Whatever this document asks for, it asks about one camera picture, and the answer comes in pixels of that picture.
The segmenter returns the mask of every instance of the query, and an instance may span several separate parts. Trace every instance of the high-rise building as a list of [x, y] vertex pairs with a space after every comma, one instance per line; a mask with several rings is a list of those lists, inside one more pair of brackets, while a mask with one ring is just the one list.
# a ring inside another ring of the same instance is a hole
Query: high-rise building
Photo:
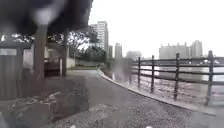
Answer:
[[202, 43], [199, 40], [196, 40], [191, 45], [191, 57], [202, 57], [203, 56], [203, 48]]
[[97, 24], [91, 25], [93, 29], [98, 34], [98, 39], [100, 43], [97, 44], [98, 47], [102, 48], [106, 51], [107, 57], [109, 56], [109, 35], [108, 35], [108, 27], [106, 21], [99, 21]]
[[116, 43], [115, 45], [115, 59], [119, 60], [122, 59], [123, 55], [122, 55], [122, 46], [119, 43]]
[[180, 58], [197, 58], [202, 57], [202, 43], [200, 41], [195, 41], [191, 46], [187, 46], [187, 43], [184, 45], [172, 45], [162, 46], [159, 49], [159, 58], [160, 59], [174, 59], [176, 53], [180, 53]]
[[128, 59], [137, 60], [138, 57], [142, 57], [142, 54], [140, 51], [128, 51], [126, 57]]
[[109, 55], [108, 55], [108, 59], [112, 59], [113, 58], [113, 46], [110, 45], [109, 46]]

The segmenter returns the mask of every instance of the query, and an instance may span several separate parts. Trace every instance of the railing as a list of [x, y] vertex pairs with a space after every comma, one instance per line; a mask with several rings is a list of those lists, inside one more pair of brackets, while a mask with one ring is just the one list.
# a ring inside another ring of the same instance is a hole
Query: railing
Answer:
[[[137, 61], [133, 61], [132, 66], [135, 66], [135, 68], [132, 68], [135, 72], [132, 72], [132, 74], [137, 75], [137, 83], [138, 88], [140, 89], [140, 83], [141, 83], [141, 76], [151, 78], [151, 93], [154, 93], [154, 79], [161, 79], [161, 80], [168, 80], [168, 81], [174, 81], [174, 90], [173, 90], [173, 99], [176, 101], [178, 97], [178, 91], [179, 91], [179, 82], [185, 82], [185, 83], [197, 83], [197, 84], [204, 84], [208, 86], [207, 94], [206, 94], [206, 102], [205, 105], [207, 106], [212, 95], [211, 88], [212, 86], [222, 86], [224, 85], [224, 81], [214, 81], [213, 77], [215, 75], [224, 75], [224, 72], [214, 72], [215, 67], [224, 67], [224, 64], [216, 63], [217, 61], [223, 61], [224, 57], [214, 57], [212, 51], [209, 51], [208, 57], [202, 57], [202, 58], [189, 58], [189, 59], [182, 59], [180, 58], [180, 54], [176, 53], [175, 59], [154, 59], [154, 56], [152, 56], [151, 60], [141, 60], [138, 58]], [[150, 66], [151, 69], [141, 68], [143, 66]], [[157, 70], [155, 67], [173, 67], [175, 70]], [[189, 67], [189, 68], [195, 68], [195, 67], [206, 67], [209, 68], [209, 72], [202, 72], [202, 71], [180, 71], [180, 68], [182, 67]], [[151, 73], [141, 73], [141, 71], [151, 71]], [[172, 73], [175, 74], [175, 77], [170, 76], [161, 76], [161, 75], [155, 75], [155, 72], [159, 73]], [[187, 79], [187, 78], [180, 78], [180, 74], [190, 74], [190, 75], [207, 75], [208, 80], [195, 80], [195, 79]]]

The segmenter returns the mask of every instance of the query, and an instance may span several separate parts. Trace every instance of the curb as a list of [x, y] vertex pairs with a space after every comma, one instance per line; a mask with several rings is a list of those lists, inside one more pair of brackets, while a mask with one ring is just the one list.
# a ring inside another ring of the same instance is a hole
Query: curb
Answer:
[[196, 106], [196, 105], [192, 105], [192, 104], [187, 104], [187, 103], [183, 103], [183, 102], [176, 102], [176, 101], [173, 101], [171, 99], [167, 99], [167, 98], [161, 98], [159, 96], [155, 96], [155, 95], [152, 95], [150, 93], [142, 93], [142, 92], [139, 92], [138, 90], [135, 90], [135, 89], [132, 89], [132, 88], [128, 88], [128, 87], [125, 87], [124, 85], [112, 80], [111, 78], [107, 77], [102, 71], [100, 70], [97, 70], [97, 73], [98, 75], [100, 75], [102, 78], [104, 78], [105, 80], [111, 82], [111, 83], [114, 83], [116, 85], [119, 85], [125, 89], [128, 89], [134, 93], [137, 93], [137, 94], [140, 94], [142, 96], [145, 96], [145, 97], [149, 97], [151, 99], [154, 99], [154, 100], [157, 100], [157, 101], [160, 101], [160, 102], [163, 102], [163, 103], [166, 103], [166, 104], [170, 104], [170, 105], [173, 105], [175, 107], [180, 107], [180, 108], [184, 108], [184, 109], [188, 109], [188, 110], [191, 110], [191, 111], [195, 111], [195, 112], [201, 112], [201, 113], [204, 113], [204, 114], [207, 114], [207, 115], [211, 115], [211, 116], [216, 116], [218, 114], [218, 111], [212, 109], [212, 108], [208, 108], [208, 107], [203, 107], [203, 106]]

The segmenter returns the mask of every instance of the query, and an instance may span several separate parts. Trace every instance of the road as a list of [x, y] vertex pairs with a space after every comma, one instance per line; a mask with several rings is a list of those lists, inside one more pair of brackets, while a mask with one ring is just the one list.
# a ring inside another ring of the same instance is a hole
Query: road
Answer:
[[133, 93], [103, 79], [97, 71], [68, 74], [85, 76], [90, 109], [46, 128], [219, 128], [222, 122]]

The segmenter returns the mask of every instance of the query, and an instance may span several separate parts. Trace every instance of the grass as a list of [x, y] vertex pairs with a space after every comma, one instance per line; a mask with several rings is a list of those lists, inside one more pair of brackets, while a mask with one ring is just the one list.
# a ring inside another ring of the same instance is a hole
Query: grass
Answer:
[[96, 70], [97, 67], [92, 67], [92, 66], [76, 66], [69, 68], [70, 70]]

